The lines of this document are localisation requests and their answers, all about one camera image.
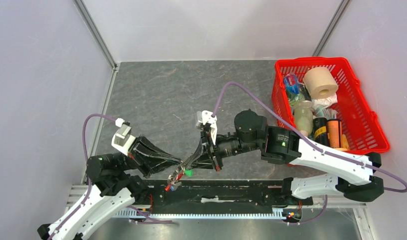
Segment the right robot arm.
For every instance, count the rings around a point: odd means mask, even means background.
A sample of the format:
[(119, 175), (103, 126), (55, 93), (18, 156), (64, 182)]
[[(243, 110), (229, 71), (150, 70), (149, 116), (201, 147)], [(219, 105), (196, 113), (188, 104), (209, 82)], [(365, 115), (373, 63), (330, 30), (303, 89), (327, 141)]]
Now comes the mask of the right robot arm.
[(318, 176), (285, 178), (280, 198), (287, 205), (321, 195), (367, 203), (385, 191), (383, 180), (374, 176), (382, 164), (378, 153), (354, 155), (321, 145), (292, 130), (268, 125), (266, 117), (250, 109), (235, 116), (233, 133), (217, 134), (209, 111), (200, 113), (197, 126), (201, 129), (200, 141), (195, 153), (184, 161), (185, 171), (220, 171), (224, 158), (260, 151), (261, 159), (271, 164), (322, 171)]

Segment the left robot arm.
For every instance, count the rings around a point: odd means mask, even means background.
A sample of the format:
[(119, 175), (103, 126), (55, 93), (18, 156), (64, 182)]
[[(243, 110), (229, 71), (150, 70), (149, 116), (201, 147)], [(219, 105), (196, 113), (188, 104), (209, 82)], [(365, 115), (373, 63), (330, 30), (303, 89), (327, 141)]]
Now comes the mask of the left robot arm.
[(143, 178), (127, 174), (139, 170), (144, 178), (182, 163), (151, 143), (145, 136), (113, 136), (117, 153), (91, 156), (87, 160), (89, 185), (80, 199), (54, 223), (41, 225), (42, 240), (86, 240), (120, 210), (150, 198), (150, 188)]

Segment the green key tag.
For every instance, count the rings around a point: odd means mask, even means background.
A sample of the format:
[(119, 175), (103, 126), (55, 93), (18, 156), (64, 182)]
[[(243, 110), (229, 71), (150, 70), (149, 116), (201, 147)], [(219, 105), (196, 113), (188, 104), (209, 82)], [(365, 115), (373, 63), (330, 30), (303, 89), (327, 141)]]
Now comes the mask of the green key tag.
[(188, 177), (191, 177), (191, 176), (193, 175), (193, 171), (192, 171), (191, 169), (185, 170), (185, 171), (184, 171), (184, 174), (185, 174), (186, 176), (188, 176)]

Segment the red grey key organizer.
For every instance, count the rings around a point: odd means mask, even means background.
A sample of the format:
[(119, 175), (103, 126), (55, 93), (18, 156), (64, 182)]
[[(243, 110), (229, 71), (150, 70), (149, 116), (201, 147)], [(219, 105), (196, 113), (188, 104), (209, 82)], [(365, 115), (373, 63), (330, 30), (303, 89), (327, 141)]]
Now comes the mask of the red grey key organizer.
[(174, 172), (168, 176), (167, 186), (165, 187), (166, 192), (170, 191), (170, 188), (174, 188), (176, 190), (182, 184), (181, 178), (183, 176), (187, 176), (184, 173), (185, 170), (192, 169), (188, 168), (186, 163), (181, 163), (174, 169)]

